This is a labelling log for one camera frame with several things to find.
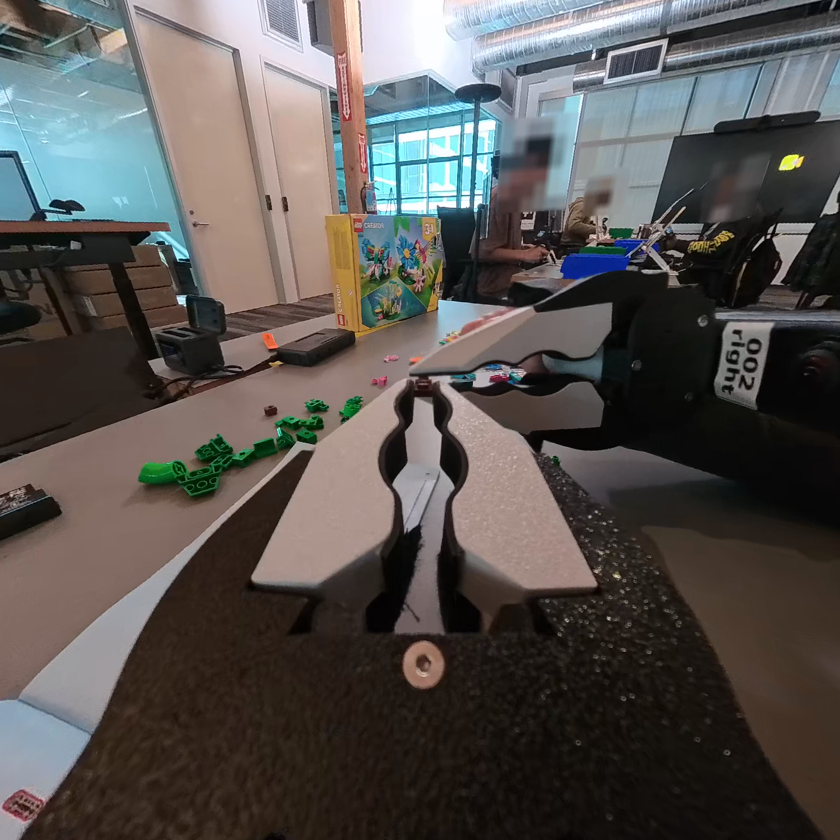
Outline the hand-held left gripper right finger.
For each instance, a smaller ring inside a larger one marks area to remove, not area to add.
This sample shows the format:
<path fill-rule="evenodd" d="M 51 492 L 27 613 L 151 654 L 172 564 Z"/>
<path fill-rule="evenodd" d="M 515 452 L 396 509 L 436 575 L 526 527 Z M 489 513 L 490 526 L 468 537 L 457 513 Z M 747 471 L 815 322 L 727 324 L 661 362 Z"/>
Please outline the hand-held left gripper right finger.
<path fill-rule="evenodd" d="M 524 438 L 434 385 L 440 466 L 454 488 L 437 564 L 447 633 L 477 633 L 510 606 L 592 595 L 598 583 Z"/>

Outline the white instruction booklet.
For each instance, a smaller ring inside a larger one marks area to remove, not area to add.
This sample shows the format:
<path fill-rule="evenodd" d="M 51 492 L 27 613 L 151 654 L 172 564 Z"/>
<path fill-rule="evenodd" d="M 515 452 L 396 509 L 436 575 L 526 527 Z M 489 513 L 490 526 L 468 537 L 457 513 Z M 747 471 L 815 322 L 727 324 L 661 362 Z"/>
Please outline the white instruction booklet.
<path fill-rule="evenodd" d="M 87 747 L 23 838 L 445 838 L 437 730 L 408 642 L 365 608 L 251 582 L 299 455 L 209 535 L 143 625 Z"/>

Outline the blue plastic bin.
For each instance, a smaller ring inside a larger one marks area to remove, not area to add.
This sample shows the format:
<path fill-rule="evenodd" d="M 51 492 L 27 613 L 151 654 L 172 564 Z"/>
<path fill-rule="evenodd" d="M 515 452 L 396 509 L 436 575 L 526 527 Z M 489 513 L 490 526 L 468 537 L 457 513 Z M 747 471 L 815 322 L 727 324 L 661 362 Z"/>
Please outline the blue plastic bin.
<path fill-rule="evenodd" d="M 560 272 L 565 280 L 580 280 L 607 272 L 624 271 L 628 262 L 629 258 L 622 250 L 619 254 L 579 252 L 562 258 Z"/>

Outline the cluster of small green bricks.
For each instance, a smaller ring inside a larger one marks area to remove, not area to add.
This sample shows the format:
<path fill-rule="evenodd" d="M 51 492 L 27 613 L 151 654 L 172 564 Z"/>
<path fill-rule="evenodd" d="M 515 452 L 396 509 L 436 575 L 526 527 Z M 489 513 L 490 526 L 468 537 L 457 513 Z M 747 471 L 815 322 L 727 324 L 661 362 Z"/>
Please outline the cluster of small green bricks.
<path fill-rule="evenodd" d="M 274 422 L 275 432 L 248 447 L 235 450 L 220 434 L 199 447 L 194 457 L 198 466 L 190 468 L 181 460 L 148 462 L 140 470 L 138 481 L 147 487 L 179 487 L 191 499 L 213 495 L 221 479 L 231 469 L 245 469 L 263 459 L 273 459 L 290 452 L 295 445 L 315 445 L 324 428 L 323 415 L 329 404 L 319 399 L 304 403 L 305 415 L 286 415 Z"/>

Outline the black rectangular device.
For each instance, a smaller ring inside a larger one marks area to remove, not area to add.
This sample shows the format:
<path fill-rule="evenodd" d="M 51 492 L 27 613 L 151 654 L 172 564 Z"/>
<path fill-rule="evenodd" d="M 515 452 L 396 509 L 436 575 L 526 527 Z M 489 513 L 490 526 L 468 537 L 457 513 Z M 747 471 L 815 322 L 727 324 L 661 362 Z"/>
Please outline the black rectangular device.
<path fill-rule="evenodd" d="M 273 360 L 282 364 L 312 367 L 355 344 L 355 333 L 344 329 L 321 329 L 283 344 Z"/>

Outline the grey charger dock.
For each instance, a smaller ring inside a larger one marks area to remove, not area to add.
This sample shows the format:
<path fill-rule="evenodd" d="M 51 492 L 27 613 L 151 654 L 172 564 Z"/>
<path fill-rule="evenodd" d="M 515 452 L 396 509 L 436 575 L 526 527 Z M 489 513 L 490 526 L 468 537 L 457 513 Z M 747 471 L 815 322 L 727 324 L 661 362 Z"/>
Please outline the grey charger dock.
<path fill-rule="evenodd" d="M 220 372 L 225 366 L 219 340 L 227 331 L 224 304 L 198 295 L 185 295 L 184 303 L 187 324 L 156 334 L 165 367 L 192 376 Z"/>

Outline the large black screen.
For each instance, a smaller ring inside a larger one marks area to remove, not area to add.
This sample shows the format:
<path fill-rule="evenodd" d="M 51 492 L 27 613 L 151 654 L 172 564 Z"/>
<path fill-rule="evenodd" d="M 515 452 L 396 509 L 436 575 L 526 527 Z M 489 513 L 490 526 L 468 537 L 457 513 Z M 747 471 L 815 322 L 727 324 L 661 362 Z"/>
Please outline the large black screen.
<path fill-rule="evenodd" d="M 682 136 L 672 143 L 652 219 L 683 208 L 681 224 L 773 215 L 814 223 L 837 192 L 838 173 L 838 121 Z"/>

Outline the white door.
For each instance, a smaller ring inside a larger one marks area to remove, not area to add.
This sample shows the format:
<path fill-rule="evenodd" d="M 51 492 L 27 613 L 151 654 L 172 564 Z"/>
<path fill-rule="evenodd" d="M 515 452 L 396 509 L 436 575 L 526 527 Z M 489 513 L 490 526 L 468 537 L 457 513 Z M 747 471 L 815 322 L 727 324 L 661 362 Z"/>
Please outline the white door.
<path fill-rule="evenodd" d="M 237 50 L 140 7 L 133 22 L 197 282 L 228 312 L 277 304 Z"/>
<path fill-rule="evenodd" d="M 297 295 L 330 294 L 326 219 L 333 214 L 326 91 L 265 64 L 271 139 Z"/>

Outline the black box blue edge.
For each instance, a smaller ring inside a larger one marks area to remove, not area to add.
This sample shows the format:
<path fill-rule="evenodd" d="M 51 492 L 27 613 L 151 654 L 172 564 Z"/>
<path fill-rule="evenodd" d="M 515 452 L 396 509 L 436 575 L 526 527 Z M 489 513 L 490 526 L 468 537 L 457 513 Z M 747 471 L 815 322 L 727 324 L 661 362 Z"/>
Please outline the black box blue edge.
<path fill-rule="evenodd" d="M 1 540 L 62 514 L 58 501 L 44 490 L 27 484 L 1 494 Z"/>

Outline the stack of cardboard boxes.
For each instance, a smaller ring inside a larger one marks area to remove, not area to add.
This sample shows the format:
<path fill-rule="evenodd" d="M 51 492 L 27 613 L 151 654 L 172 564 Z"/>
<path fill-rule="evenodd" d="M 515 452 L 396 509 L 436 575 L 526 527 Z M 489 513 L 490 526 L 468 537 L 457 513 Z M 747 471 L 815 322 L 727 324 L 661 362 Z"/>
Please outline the stack of cardboard boxes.
<path fill-rule="evenodd" d="M 156 329 L 186 322 L 186 308 L 176 298 L 172 273 L 159 246 L 134 246 L 133 256 L 134 261 L 124 268 L 149 326 Z M 84 330 L 127 326 L 123 305 L 107 266 L 48 270 L 45 275 L 35 270 L 34 277 L 29 299 L 41 316 L 35 326 L 28 328 L 30 338 L 51 340 L 67 334 L 60 319 L 61 309 L 49 296 L 49 289 L 58 294 L 59 302 L 66 304 L 66 319 L 77 318 Z"/>

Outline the dark wooden table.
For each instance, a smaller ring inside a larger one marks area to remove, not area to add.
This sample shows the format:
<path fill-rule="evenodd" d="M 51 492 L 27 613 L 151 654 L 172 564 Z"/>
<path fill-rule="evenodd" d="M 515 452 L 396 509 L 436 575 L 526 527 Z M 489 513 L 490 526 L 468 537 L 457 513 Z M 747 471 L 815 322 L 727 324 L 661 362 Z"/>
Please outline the dark wooden table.
<path fill-rule="evenodd" d="M 61 223 L 34 217 L 27 222 L 2 222 L 2 271 L 40 274 L 50 270 L 105 266 L 122 304 L 129 330 L 142 356 L 159 351 L 126 265 L 135 261 L 133 247 L 151 233 L 166 232 L 164 223 L 122 223 L 75 220 Z"/>

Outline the dark monitor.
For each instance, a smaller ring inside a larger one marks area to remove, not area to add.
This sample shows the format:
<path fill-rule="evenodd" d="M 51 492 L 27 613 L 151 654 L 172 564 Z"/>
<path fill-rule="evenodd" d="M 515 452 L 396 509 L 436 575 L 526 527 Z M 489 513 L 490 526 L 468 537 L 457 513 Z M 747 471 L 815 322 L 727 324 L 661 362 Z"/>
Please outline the dark monitor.
<path fill-rule="evenodd" d="M 14 150 L 1 150 L 0 157 L 1 221 L 29 221 L 40 207 L 24 164 Z"/>

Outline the silver air duct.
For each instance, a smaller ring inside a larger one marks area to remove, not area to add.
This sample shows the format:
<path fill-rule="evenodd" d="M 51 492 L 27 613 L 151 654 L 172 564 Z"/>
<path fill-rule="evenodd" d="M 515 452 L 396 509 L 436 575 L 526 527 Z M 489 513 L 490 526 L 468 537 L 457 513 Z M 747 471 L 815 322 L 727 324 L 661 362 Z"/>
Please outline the silver air duct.
<path fill-rule="evenodd" d="M 483 49 L 526 43 L 524 51 L 549 42 L 584 42 L 617 36 L 676 32 L 802 7 L 802 1 L 664 2 L 444 2 L 444 25 L 455 40 L 472 38 Z"/>
<path fill-rule="evenodd" d="M 525 65 L 529 60 L 603 54 L 606 65 L 627 57 L 656 58 L 661 71 L 669 38 L 698 28 L 740 25 L 750 18 L 786 13 L 794 2 L 652 2 L 604 4 L 479 35 L 472 41 L 471 64 L 478 72 Z"/>

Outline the black wall speaker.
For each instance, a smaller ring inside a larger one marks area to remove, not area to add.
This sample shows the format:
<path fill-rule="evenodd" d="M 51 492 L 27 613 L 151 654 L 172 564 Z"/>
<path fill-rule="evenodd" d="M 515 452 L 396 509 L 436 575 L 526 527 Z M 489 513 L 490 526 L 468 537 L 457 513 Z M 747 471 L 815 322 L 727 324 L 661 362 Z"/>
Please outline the black wall speaker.
<path fill-rule="evenodd" d="M 303 4 L 307 12 L 311 47 L 332 56 L 333 38 L 329 1 L 304 1 Z"/>

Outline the white wall vent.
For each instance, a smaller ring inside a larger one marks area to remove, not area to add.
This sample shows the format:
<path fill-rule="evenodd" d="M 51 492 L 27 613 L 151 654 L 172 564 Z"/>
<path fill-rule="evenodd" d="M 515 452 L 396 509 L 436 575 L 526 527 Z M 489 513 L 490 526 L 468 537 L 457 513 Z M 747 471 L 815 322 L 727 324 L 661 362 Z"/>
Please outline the white wall vent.
<path fill-rule="evenodd" d="M 258 1 L 264 34 L 283 45 L 302 51 L 299 1 Z"/>

